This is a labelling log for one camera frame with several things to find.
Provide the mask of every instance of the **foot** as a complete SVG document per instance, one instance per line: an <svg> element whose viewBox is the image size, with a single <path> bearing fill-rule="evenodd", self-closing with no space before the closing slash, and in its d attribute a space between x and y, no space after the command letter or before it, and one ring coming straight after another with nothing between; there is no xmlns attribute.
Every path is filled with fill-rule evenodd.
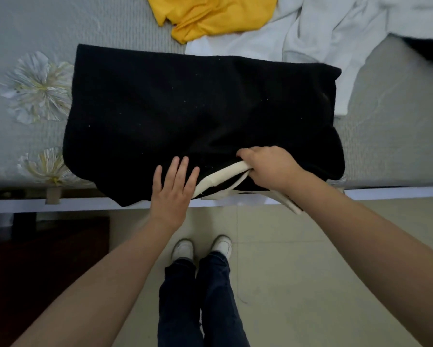
<svg viewBox="0 0 433 347"><path fill-rule="evenodd" d="M233 251L233 243L229 237L220 235L213 241L212 251L220 252L229 260Z"/></svg>
<svg viewBox="0 0 433 347"><path fill-rule="evenodd" d="M177 242L172 252L172 262L179 258L186 258L194 262L194 245L191 240L181 239Z"/></svg>

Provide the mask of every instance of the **yellow fabric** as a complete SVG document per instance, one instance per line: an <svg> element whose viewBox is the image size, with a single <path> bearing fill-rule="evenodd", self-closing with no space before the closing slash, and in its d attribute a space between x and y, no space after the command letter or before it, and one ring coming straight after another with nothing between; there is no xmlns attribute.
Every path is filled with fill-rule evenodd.
<svg viewBox="0 0 433 347"><path fill-rule="evenodd" d="M268 22L277 0L148 0L155 20L168 18L181 44L203 35L255 30Z"/></svg>

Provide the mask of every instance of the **person's left hand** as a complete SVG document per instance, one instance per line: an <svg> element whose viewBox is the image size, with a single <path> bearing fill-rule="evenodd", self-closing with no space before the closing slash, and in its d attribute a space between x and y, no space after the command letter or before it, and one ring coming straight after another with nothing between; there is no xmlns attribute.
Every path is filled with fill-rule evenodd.
<svg viewBox="0 0 433 347"><path fill-rule="evenodd" d="M200 169L195 167L185 183L188 164L188 157L183 157L181 164L179 157L174 157L163 187L162 166L157 166L154 173L150 221L165 227L171 233L183 225L186 210L196 189Z"/></svg>

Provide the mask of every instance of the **jeans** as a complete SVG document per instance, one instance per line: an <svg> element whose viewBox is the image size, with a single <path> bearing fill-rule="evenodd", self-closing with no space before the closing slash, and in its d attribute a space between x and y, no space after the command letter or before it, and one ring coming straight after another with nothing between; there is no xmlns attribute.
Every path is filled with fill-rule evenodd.
<svg viewBox="0 0 433 347"><path fill-rule="evenodd" d="M250 347L229 282L229 264L213 251L196 266L180 258L160 287L158 347ZM200 330L200 309L202 328Z"/></svg>

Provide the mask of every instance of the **mattress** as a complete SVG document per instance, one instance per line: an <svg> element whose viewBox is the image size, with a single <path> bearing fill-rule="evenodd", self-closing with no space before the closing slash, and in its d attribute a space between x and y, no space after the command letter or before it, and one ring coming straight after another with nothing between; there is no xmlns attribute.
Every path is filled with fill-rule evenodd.
<svg viewBox="0 0 433 347"><path fill-rule="evenodd" d="M74 63L79 43L184 53L171 28L157 26L147 0L0 0L0 82L26 53ZM433 64L388 37L359 72L349 114L335 126L347 165L342 186L433 185ZM0 188L41 187L19 173L19 158L61 147L64 128L16 122L0 96Z"/></svg>

